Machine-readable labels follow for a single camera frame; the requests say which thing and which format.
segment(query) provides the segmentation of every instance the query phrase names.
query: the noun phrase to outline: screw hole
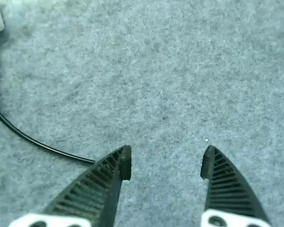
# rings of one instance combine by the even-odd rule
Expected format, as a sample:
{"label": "screw hole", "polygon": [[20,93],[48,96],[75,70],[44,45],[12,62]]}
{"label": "screw hole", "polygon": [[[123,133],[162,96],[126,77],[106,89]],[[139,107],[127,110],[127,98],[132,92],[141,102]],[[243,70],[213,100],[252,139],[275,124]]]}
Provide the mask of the screw hole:
{"label": "screw hole", "polygon": [[226,222],[218,217],[218,216],[212,216],[209,218],[208,222],[214,226],[217,226],[217,227],[226,227]]}
{"label": "screw hole", "polygon": [[46,227],[46,223],[44,221],[38,221],[31,224],[29,227]]}

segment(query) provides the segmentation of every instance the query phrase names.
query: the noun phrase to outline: cable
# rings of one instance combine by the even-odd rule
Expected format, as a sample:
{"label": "cable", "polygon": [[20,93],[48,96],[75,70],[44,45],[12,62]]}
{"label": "cable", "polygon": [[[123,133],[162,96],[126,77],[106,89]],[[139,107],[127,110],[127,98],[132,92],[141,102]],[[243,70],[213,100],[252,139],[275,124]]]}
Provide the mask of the cable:
{"label": "cable", "polygon": [[72,154],[66,153],[66,152],[61,151],[61,150],[57,150],[55,148],[47,146],[47,145],[45,145],[45,144],[43,144],[43,143],[41,143],[41,142],[39,142],[39,141],[29,137],[28,135],[26,135],[25,133],[20,131],[18,128],[16,128],[8,119],[6,119],[4,117],[4,115],[1,112],[0,112],[0,121],[3,124],[5,124],[10,130],[12,130],[15,134],[17,134],[21,138],[25,139],[26,141],[34,144],[35,146],[37,146],[39,148],[43,148],[46,151],[51,151],[51,152],[54,152],[56,154],[60,154],[60,155],[63,155],[63,156],[69,157],[69,158],[73,158],[73,159],[76,159],[76,160],[81,161],[81,162],[90,163],[90,164],[94,164],[95,163],[95,160],[91,160],[91,159],[84,158],[84,157],[79,157],[79,156],[76,156],[76,155],[72,155]]}

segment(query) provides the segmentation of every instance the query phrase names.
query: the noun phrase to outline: floor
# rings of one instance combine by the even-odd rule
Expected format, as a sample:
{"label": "floor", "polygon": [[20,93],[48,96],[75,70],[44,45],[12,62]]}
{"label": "floor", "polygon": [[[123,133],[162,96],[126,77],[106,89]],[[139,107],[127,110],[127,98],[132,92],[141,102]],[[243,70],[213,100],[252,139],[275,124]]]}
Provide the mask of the floor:
{"label": "floor", "polygon": [[[0,0],[0,110],[99,160],[128,144],[116,227],[199,226],[207,146],[284,227],[284,0]],[[0,227],[87,168],[0,123]]]}

